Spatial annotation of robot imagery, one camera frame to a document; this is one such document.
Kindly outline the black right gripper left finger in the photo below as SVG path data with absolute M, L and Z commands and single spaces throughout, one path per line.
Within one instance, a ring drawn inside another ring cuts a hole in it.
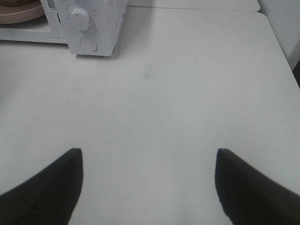
M 0 196 L 2 225 L 67 225 L 83 185 L 83 153 L 72 148 Z

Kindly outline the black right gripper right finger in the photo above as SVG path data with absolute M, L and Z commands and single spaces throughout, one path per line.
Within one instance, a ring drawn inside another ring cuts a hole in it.
M 218 149 L 215 187 L 234 225 L 298 225 L 300 196 L 252 167 L 229 149 Z

